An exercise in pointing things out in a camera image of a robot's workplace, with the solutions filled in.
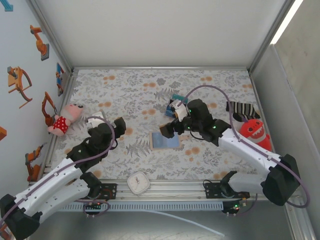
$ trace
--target plush toy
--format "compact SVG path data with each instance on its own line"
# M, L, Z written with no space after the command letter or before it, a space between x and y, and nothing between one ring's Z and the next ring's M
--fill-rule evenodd
M61 116L55 115L55 123L48 127L48 131L58 137L63 136L69 126L74 123L81 115L83 106L68 104L61 110Z
M239 133L260 147L270 152L272 151L270 136L266 134L264 123L259 119L250 119L248 122L245 122Z

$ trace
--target white tube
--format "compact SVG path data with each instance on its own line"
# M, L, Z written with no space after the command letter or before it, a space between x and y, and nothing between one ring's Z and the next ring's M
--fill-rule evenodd
M164 216L167 216L167 217L171 217L171 218L174 218L174 219L179 219L181 221L184 221L184 222L187 222L187 223L190 223L190 224L193 224L193 225L196 225L200 228L203 228L205 230L208 230L214 234L218 234L222 237L224 237L225 235L221 232L218 232L218 231L215 231L209 227L206 227L206 226L203 226L197 222L194 222L194 221L191 221L191 220L188 220L188 219L185 219L185 218L182 218L182 217L179 217L179 216L175 216L175 215L171 215L171 214L168 214L168 213L165 213L165 212L161 212L161 211L152 211L152 210L143 210L142 212L147 212L147 213L153 213L153 214L160 214L160 215L164 215Z

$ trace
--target patterned mat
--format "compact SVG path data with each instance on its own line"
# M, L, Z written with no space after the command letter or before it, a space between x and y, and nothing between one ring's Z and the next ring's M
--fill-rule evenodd
M172 94L185 96L194 87L210 84L224 90L231 101L254 104L257 100L246 71L109 69L80 70L71 103L84 105L81 118L59 137L52 158L56 167L72 147L88 137L85 118L103 110L113 122L123 117L127 131L118 147L91 168L100 179L127 179L142 171L151 180L221 179L229 171L256 174L246 161L227 150L194 138L181 148L150 150L150 132L173 119L164 115ZM190 98L201 99L214 118L229 122L224 96L201 88Z

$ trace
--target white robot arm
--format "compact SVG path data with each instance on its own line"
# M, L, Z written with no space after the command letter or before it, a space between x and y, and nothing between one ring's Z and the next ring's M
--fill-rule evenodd
M118 118L114 121L116 127L103 121L97 124L90 120L89 124L93 127L88 130L90 137L75 146L55 169L16 196L7 194L0 199L1 218L5 218L4 222L17 240L29 237L44 220L65 205L81 198L95 199L101 194L101 181L87 170L105 158L108 150L115 148L111 146L113 140L125 134L126 123Z
M171 107L177 118L160 127L163 136L172 138L174 132L179 135L185 131L198 132L205 141L235 153L258 170L258 175L229 172L220 182L221 192L226 197L239 192L264 194L274 204L283 206L299 187L297 163L289 154L282 157L267 151L225 121L213 119L200 99L190 101L187 107L176 100Z

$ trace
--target gray wall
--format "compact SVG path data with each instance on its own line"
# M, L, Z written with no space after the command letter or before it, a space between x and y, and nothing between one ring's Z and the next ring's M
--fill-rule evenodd
M280 155L290 154L297 161L300 176L311 195L307 211L320 238L320 155L273 45L264 53L251 77L275 151Z
M30 33L30 25L39 27L39 24L26 1L9 2L13 4L13 11L5 12L0 5L0 127L7 131L7 136L0 140L0 198L5 194L15 195L28 186L25 154L51 139L41 111L45 91L57 108L63 98L57 94L56 64L59 59L55 51L50 46L49 59L41 61L36 38ZM48 43L43 33L39 36ZM32 101L21 109L19 106L25 100L18 91L8 93L14 88L8 86L9 66L25 70L32 82L32 87L24 92ZM22 77L22 84L23 87L28 86L25 77ZM54 113L49 104L46 109L49 114ZM41 163L48 146L42 149L42 155L34 163Z
M275 44L318 151L320 151L319 13L319 0L304 0Z

